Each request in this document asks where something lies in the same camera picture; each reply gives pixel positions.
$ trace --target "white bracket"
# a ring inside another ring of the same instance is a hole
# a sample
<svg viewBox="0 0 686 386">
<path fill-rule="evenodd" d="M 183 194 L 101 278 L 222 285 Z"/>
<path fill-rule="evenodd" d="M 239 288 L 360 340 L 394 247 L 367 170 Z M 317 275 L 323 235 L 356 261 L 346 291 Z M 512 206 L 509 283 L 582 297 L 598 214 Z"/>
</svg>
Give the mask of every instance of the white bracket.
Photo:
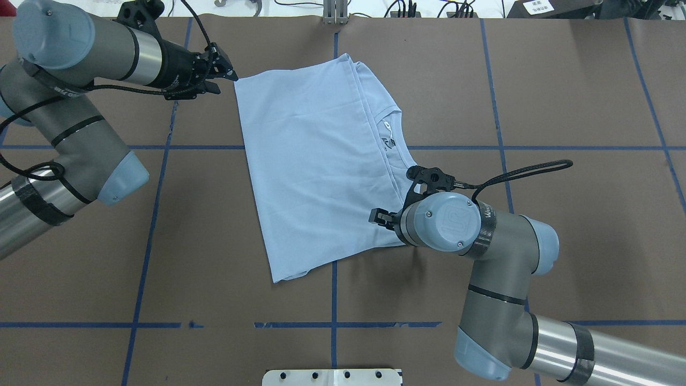
<svg viewBox="0 0 686 386">
<path fill-rule="evenodd" d="M 403 371 L 397 369 L 270 370 L 264 374 L 262 386 L 403 386 Z"/>
<path fill-rule="evenodd" d="M 324 24 L 347 24 L 348 0 L 324 0 Z"/>
</svg>

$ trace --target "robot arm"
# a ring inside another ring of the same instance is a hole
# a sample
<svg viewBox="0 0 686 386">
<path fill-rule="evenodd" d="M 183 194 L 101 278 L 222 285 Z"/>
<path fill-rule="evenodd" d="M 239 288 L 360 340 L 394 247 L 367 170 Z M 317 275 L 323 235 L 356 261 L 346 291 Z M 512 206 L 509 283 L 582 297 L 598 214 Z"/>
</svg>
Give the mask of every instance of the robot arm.
<svg viewBox="0 0 686 386">
<path fill-rule="evenodd" d="M 19 57 L 0 70 L 0 115 L 21 115 L 15 122 L 35 126 L 59 156 L 28 171 L 4 163 L 19 176 L 0 189 L 0 260 L 94 200 L 114 205 L 147 182 L 136 155 L 84 95 L 130 89 L 94 86 L 94 78 L 161 89 L 145 92 L 168 100 L 219 93 L 206 79 L 237 80 L 209 39 L 204 53 L 162 39 L 154 20 L 163 8 L 157 0 L 130 1 L 113 22 L 52 0 L 19 6 Z"/>
<path fill-rule="evenodd" d="M 531 275 L 558 257 L 552 227 L 450 192 L 468 184 L 438 168 L 414 166 L 407 177 L 404 208 L 374 209 L 370 222 L 407 245 L 474 260 L 455 348 L 462 367 L 498 381 L 518 367 L 570 385 L 683 385 L 684 357 L 525 311 Z M 414 192 L 420 184 L 423 194 Z"/>
</svg>

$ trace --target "black cable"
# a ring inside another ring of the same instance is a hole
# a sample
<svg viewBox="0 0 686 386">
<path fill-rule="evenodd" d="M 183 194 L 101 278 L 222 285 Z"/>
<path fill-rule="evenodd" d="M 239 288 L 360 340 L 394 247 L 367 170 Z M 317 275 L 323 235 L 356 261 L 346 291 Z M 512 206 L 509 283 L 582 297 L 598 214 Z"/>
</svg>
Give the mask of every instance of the black cable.
<svg viewBox="0 0 686 386">
<path fill-rule="evenodd" d="M 274 0 L 274 2 L 279 5 L 319 5 L 320 7 L 324 6 L 324 4 L 312 3 L 311 1 L 304 1 L 302 3 L 281 3 L 279 0 Z"/>
<path fill-rule="evenodd" d="M 196 20 L 196 23 L 198 24 L 198 27 L 200 28 L 200 31 L 202 32 L 203 37 L 205 38 L 205 42 L 207 43 L 207 47 L 210 46 L 210 38 L 207 35 L 207 31 L 205 30 L 205 27 L 203 26 L 202 22 L 200 21 L 200 17 L 198 17 L 198 14 L 196 14 L 196 11 L 191 8 L 191 6 L 186 2 L 186 0 L 181 0 L 181 3 L 188 8 L 188 11 L 191 12 L 193 15 L 193 18 Z M 120 90 L 120 91 L 128 91 L 131 93 L 138 93 L 138 94 L 145 94 L 145 95 L 160 95 L 160 96 L 175 96 L 175 95 L 180 95 L 187 93 L 189 91 L 193 91 L 199 84 L 203 83 L 207 76 L 210 73 L 210 70 L 212 69 L 212 66 L 207 66 L 207 70 L 205 71 L 205 74 L 203 74 L 202 77 L 198 78 L 198 81 L 196 83 L 191 84 L 190 86 L 177 90 L 177 91 L 154 91 L 154 90 L 144 90 L 144 89 L 135 89 L 133 87 L 126 87 L 126 86 L 119 86 L 117 84 L 99 84 L 97 86 L 87 86 L 84 87 L 83 89 L 85 91 L 94 91 L 94 90 L 104 90 L 104 89 L 110 89 L 110 90 Z"/>
<path fill-rule="evenodd" d="M 393 8 L 394 5 L 398 4 L 398 17 L 400 17 L 401 9 L 400 9 L 400 4 L 403 4 L 403 7 L 405 6 L 405 0 L 395 0 L 393 1 L 389 6 L 388 9 L 386 10 L 386 13 L 383 14 L 383 17 L 388 17 L 390 14 L 390 9 Z"/>
<path fill-rule="evenodd" d="M 211 42 L 210 38 L 207 34 L 207 31 L 205 30 L 205 27 L 202 25 L 202 22 L 200 21 L 200 17 L 198 17 L 198 14 L 191 8 L 191 6 L 186 2 L 186 0 L 181 0 L 181 3 L 188 8 L 188 11 L 191 12 L 193 15 L 193 18 L 196 20 L 196 23 L 198 24 L 198 27 L 200 28 L 200 31 L 202 32 L 202 35 L 205 37 L 205 41 L 207 42 L 207 46 L 209 47 Z M 174 95 L 179 95 L 183 93 L 187 93 L 189 91 L 194 90 L 200 83 L 204 82 L 205 79 L 207 79 L 207 76 L 210 73 L 210 69 L 212 66 L 207 66 L 207 69 L 205 73 L 203 74 L 202 77 L 198 78 L 199 81 L 197 81 L 195 84 L 192 84 L 189 87 L 184 88 L 183 90 L 179 91 L 153 91 L 153 90 L 143 90 L 143 89 L 135 89 L 132 87 L 124 87 L 124 86 L 119 86 L 115 84 L 101 84 L 97 86 L 88 86 L 84 87 L 83 89 L 85 91 L 93 91 L 93 90 L 102 90 L 102 89 L 113 89 L 113 90 L 120 90 L 120 91 L 129 91 L 132 93 L 139 93 L 139 94 L 146 94 L 146 95 L 161 95 L 161 96 L 174 96 Z M 16 121 L 18 118 L 23 117 L 24 115 L 32 112 L 33 110 L 39 109 L 40 107 L 47 106 L 48 104 L 59 102 L 62 99 L 64 99 L 62 96 L 56 96 L 52 97 L 46 100 L 43 100 L 42 102 L 35 103 L 26 109 L 23 109 L 22 111 L 19 111 L 18 113 L 15 113 L 14 115 L 10 116 L 8 119 L 4 120 L 2 123 L 0 123 L 0 135 L 2 132 L 14 121 Z M 64 176 L 64 166 L 61 163 L 55 162 L 55 161 L 50 161 L 50 162 L 42 162 L 39 163 L 38 165 L 32 166 L 31 168 L 28 168 L 26 170 L 20 169 L 14 165 L 12 165 L 2 154 L 0 154 L 0 164 L 7 168 L 8 170 L 17 173 L 18 175 L 38 181 L 56 181 L 61 179 Z M 37 174 L 34 174 L 33 172 L 43 169 L 43 168 L 49 168 L 52 170 L 53 175 L 52 176 L 39 176 Z"/>
<path fill-rule="evenodd" d="M 436 16 L 436 18 L 438 19 L 438 18 L 440 17 L 440 14 L 443 13 L 443 10 L 444 10 L 448 5 L 451 5 L 451 4 L 455 4 L 455 13 L 457 13 L 457 12 L 458 12 L 458 7 L 459 7 L 459 3 L 458 3 L 457 1 L 446 1 L 445 4 L 443 4 L 443 7 L 441 7 L 440 11 L 438 11 L 438 16 Z"/>
<path fill-rule="evenodd" d="M 468 183 L 456 181 L 455 188 L 458 189 L 476 189 L 474 194 L 472 194 L 472 201 L 476 203 L 476 198 L 484 189 L 489 186 L 496 185 L 498 183 L 503 183 L 507 181 L 514 181 L 516 179 L 522 179 L 524 177 L 535 176 L 536 174 L 543 174 L 549 172 L 556 172 L 558 170 L 563 170 L 570 168 L 574 162 L 568 159 L 559 159 L 558 161 L 551 161 L 545 163 L 539 163 L 537 165 L 526 166 L 524 168 L 519 168 L 513 170 L 512 172 L 503 173 L 499 176 L 493 177 L 481 185 L 471 185 Z"/>
<path fill-rule="evenodd" d="M 196 11 L 194 11 L 193 8 L 191 8 L 191 6 L 188 4 L 188 2 L 186 0 L 181 0 L 181 3 L 183 3 L 183 5 L 185 5 L 186 8 L 188 8 L 188 11 L 190 11 L 191 14 L 193 15 L 193 19 L 196 20 L 196 23 L 198 24 L 198 27 L 200 28 L 202 35 L 205 37 L 205 42 L 207 43 L 207 47 L 209 47 L 211 44 L 210 37 L 207 35 L 207 31 L 205 31 L 205 27 L 202 25 L 202 22 L 200 21 L 198 14 L 196 14 Z"/>
<path fill-rule="evenodd" d="M 48 104 L 59 102 L 63 100 L 64 98 L 62 96 L 56 96 L 52 97 L 49 99 L 46 99 L 42 102 L 35 103 L 26 109 L 23 109 L 22 111 L 19 111 L 18 113 L 15 113 L 11 115 L 8 119 L 4 120 L 2 123 L 0 123 L 0 135 L 2 135 L 2 132 L 14 121 L 19 119 L 20 117 L 23 117 L 24 115 L 32 112 L 33 110 L 39 109 L 41 107 L 47 106 Z M 31 168 L 28 168 L 26 170 L 20 169 L 14 165 L 12 165 L 5 157 L 0 154 L 0 164 L 4 167 L 6 167 L 9 171 L 15 172 L 19 174 L 22 177 L 26 177 L 29 179 L 35 179 L 38 181 L 56 181 L 58 179 L 61 179 L 64 176 L 64 166 L 62 166 L 61 163 L 55 162 L 55 161 L 50 161 L 50 162 L 42 162 L 39 163 L 38 165 L 32 166 Z M 53 175 L 52 176 L 39 176 L 37 174 L 34 174 L 33 172 L 43 169 L 43 168 L 49 168 L 52 170 Z"/>
<path fill-rule="evenodd" d="M 440 18 L 443 10 L 450 4 L 455 4 L 455 14 L 450 16 L 451 18 L 473 17 L 474 8 L 472 7 L 472 4 L 474 4 L 474 1 L 476 0 L 472 0 L 470 3 L 467 3 L 466 1 L 463 1 L 462 3 L 459 1 L 446 1 L 440 11 L 438 11 L 438 16 L 436 16 L 436 18 Z"/>
</svg>

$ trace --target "light blue joint cap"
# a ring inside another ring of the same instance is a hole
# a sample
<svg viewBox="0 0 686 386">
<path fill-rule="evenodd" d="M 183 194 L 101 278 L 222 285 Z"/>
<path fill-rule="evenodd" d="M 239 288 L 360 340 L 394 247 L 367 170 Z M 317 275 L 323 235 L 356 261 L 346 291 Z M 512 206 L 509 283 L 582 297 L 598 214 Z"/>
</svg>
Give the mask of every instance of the light blue joint cap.
<svg viewBox="0 0 686 386">
<path fill-rule="evenodd" d="M 24 59 L 46 69 L 68 69 L 91 51 L 95 25 L 75 5 L 26 0 L 16 9 L 12 34 Z"/>
<path fill-rule="evenodd" d="M 472 374 L 493 381 L 504 381 L 512 368 L 498 361 L 458 327 L 455 360 Z"/>
<path fill-rule="evenodd" d="M 150 174 L 133 152 L 129 152 L 103 185 L 97 199 L 112 206 L 147 183 Z"/>
<path fill-rule="evenodd" d="M 545 275 L 553 269 L 553 264 L 560 254 L 560 239 L 555 229 L 550 225 L 527 216 L 522 217 L 526 218 L 531 227 L 534 228 L 536 239 L 539 242 L 539 266 L 534 271 L 534 275 Z"/>
<path fill-rule="evenodd" d="M 479 236 L 478 205 L 459 193 L 435 193 L 420 201 L 414 215 L 417 236 L 442 252 L 466 250 Z"/>
<path fill-rule="evenodd" d="M 10 109 L 10 107 L 5 103 L 5 100 L 0 95 L 0 117 L 9 118 L 12 115 L 14 115 L 14 111 L 12 111 L 12 109 Z M 33 123 L 31 123 L 27 120 L 23 120 L 21 118 L 15 119 L 13 123 L 18 124 L 20 126 L 33 126 L 34 125 Z"/>
</svg>

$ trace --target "light blue t-shirt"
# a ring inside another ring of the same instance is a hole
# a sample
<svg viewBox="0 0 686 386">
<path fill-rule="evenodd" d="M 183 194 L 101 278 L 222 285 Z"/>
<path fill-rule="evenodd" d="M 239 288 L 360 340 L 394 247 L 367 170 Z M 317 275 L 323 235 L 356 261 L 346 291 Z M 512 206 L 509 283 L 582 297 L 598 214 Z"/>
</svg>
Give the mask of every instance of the light blue t-shirt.
<svg viewBox="0 0 686 386">
<path fill-rule="evenodd" d="M 368 222 L 399 211 L 415 165 L 401 110 L 348 54 L 239 80 L 236 96 L 274 283 L 374 247 L 402 245 Z"/>
</svg>

